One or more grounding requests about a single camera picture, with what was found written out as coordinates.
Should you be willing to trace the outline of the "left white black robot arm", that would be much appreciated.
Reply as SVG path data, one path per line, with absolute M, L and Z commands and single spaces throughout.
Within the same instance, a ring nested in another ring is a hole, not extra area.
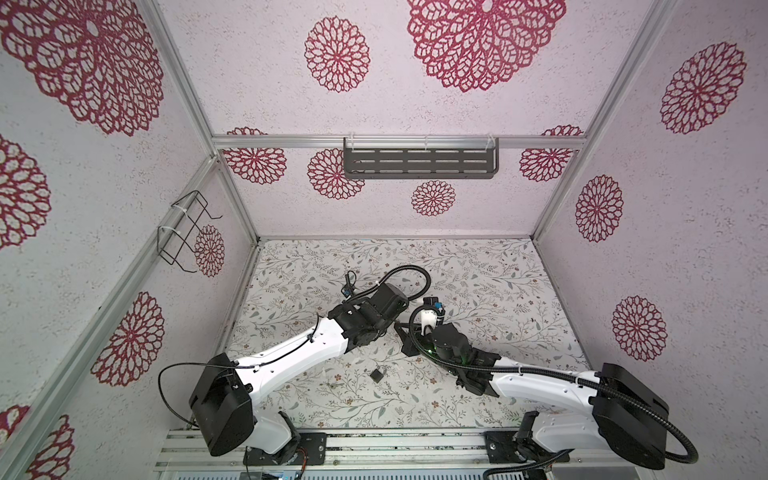
M 311 368 L 367 346 L 383 336 L 410 300 L 383 283 L 370 297 L 343 302 L 314 327 L 257 354 L 211 358 L 189 399 L 208 452 L 222 456 L 242 445 L 274 454 L 297 438 L 283 414 L 258 405 L 273 391 Z

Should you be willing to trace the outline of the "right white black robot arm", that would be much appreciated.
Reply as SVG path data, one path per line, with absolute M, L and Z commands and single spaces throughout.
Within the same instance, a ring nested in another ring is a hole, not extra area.
M 432 361 L 472 394 L 556 408 L 548 420 L 537 411 L 524 415 L 514 438 L 519 462 L 545 465 L 573 450 L 604 449 L 636 466 L 665 468 L 669 407 L 623 367 L 569 373 L 521 364 L 471 346 L 451 323 L 398 322 L 395 330 L 404 354 Z

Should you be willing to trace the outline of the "grey slotted wall shelf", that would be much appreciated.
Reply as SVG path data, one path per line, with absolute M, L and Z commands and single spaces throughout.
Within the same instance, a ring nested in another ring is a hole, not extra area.
M 356 146 L 343 140 L 342 167 L 352 180 L 487 180 L 499 171 L 495 140 L 480 148 Z

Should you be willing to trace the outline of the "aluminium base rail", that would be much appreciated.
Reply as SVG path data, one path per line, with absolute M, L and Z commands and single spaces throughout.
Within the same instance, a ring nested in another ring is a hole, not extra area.
M 329 429 L 325 443 L 309 449 L 323 462 L 309 465 L 305 479 L 480 479 L 493 467 L 477 428 Z M 160 449 L 152 479 L 249 479 L 263 472 L 293 479 L 302 462 L 292 465 L 243 464 L 238 447 L 212 457 L 197 431 L 171 430 Z M 664 479 L 662 472 L 635 467 L 609 451 L 577 450 L 555 465 L 547 479 Z

